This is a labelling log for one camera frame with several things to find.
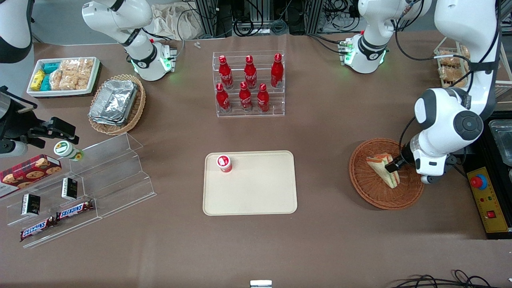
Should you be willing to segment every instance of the clear acrylic bottle rack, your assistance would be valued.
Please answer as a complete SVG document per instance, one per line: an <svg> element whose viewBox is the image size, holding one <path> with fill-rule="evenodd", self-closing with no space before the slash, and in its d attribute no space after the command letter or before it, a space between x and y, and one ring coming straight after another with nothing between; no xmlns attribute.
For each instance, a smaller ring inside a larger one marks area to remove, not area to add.
<svg viewBox="0 0 512 288"><path fill-rule="evenodd" d="M270 85L270 69L274 63L274 55L280 53L283 55L283 67L285 72L283 74L283 87L274 88ZM229 95L229 102L231 103L231 112L221 113L219 104L215 98L216 90L215 85L221 82L219 75L219 56L226 56L227 63L231 67L233 74L234 86L230 90L226 90ZM240 104L240 98L238 96L240 92L240 82L245 80L244 68L245 68L245 57L252 55L254 59L254 66L256 66L258 73L258 85L256 89L251 90L251 101L253 109L250 112L244 112ZM212 60L213 77L214 77L214 101L215 108L217 110L217 117L276 117L285 115L285 80L286 80L286 64L285 54L283 50L267 50L267 51L237 51L237 52L214 52ZM261 83L267 85L267 91L269 95L270 110L261 114L258 111L258 86Z"/></svg>
<svg viewBox="0 0 512 288"><path fill-rule="evenodd" d="M139 155L135 152L140 148L142 144L124 133L85 148L81 161L59 159L62 165L60 173L2 199L2 204L7 206L7 225L21 231L50 216L55 217L57 212L93 201L93 210L65 218L56 226L21 242L24 248L33 248L156 196L151 179L142 170ZM62 179L66 177L78 181L76 200L61 197ZM41 197L37 216L20 215L22 197L28 193Z"/></svg>

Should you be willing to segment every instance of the round wicker basket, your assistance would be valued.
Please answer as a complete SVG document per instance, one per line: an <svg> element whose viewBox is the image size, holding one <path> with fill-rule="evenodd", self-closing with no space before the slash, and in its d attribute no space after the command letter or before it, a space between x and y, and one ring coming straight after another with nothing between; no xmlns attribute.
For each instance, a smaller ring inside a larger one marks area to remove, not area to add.
<svg viewBox="0 0 512 288"><path fill-rule="evenodd" d="M400 184L391 189L366 163L366 157L390 153L398 156L398 142L375 138L361 143L352 153L349 163L350 180L361 197L370 204L386 210L400 210L418 201L424 185L416 169L404 165L399 171Z"/></svg>
<svg viewBox="0 0 512 288"><path fill-rule="evenodd" d="M132 75L125 75L125 74L117 75L117 76L110 78L109 80L130 80L130 81L136 83L138 86L138 91L137 91L137 94L135 95L136 98L133 102L132 110L130 111L130 115L128 116L128 122L125 125L114 126L114 125L99 124L99 123L92 121L89 118L89 122L91 123L94 130L101 132L101 133L105 133L107 135L119 135L119 134L122 134L124 132L128 132L129 130L131 130L133 127L135 127L135 125L139 121L140 116L142 115L142 111L144 110L144 105L146 103L146 92L144 91L144 87L142 86L142 83L140 82L140 80ZM101 90L101 88L103 88L103 85L105 85L105 83L106 83L106 81L103 84L101 84L101 86L98 88L98 90L94 94L93 100L91 102L91 107L94 104L94 101L96 101L96 98L98 97L98 93Z"/></svg>

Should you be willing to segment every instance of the aluminum foil container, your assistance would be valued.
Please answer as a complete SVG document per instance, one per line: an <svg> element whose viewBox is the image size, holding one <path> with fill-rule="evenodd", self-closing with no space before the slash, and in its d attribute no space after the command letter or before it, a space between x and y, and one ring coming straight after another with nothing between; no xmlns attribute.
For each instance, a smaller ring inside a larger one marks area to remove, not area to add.
<svg viewBox="0 0 512 288"><path fill-rule="evenodd" d="M107 81L89 111L89 118L94 122L107 125L126 124L136 94L137 85L132 81Z"/></svg>

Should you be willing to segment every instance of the brown table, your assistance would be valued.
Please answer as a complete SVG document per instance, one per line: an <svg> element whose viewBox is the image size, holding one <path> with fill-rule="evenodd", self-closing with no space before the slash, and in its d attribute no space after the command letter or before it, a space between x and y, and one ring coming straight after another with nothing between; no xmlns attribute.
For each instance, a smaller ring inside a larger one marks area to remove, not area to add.
<svg viewBox="0 0 512 288"><path fill-rule="evenodd" d="M428 56L438 32L402 33L409 53ZM212 94L214 51L285 49L286 116L218 119ZM512 241L484 240L470 189L451 171L403 211L382 211L352 188L348 161L374 137L398 139L413 103L438 87L434 61L416 62L395 42L373 74L341 67L305 36L231 37L192 42L176 72L149 83L131 134L157 197L31 250L2 226L3 287L389 287L413 274L449 278L450 270L507 285ZM134 73L120 45L35 45L36 59L96 56L100 81ZM79 147L108 138L88 123L91 98L44 99L37 115L70 120ZM418 132L414 124L406 137ZM49 140L42 152L56 143ZM209 217L202 211L204 158L210 152L289 150L295 156L298 209L288 215ZM28 156L41 150L30 148ZM4 160L7 168L25 158ZM6 213L0 222L6 223Z"/></svg>

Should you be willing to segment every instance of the red cookie box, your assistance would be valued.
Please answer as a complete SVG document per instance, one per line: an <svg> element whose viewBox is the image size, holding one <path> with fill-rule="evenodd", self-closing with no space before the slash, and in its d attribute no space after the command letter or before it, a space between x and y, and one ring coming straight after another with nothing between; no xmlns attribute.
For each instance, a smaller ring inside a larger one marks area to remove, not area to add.
<svg viewBox="0 0 512 288"><path fill-rule="evenodd" d="M40 154L0 173L0 198L62 170L59 160Z"/></svg>

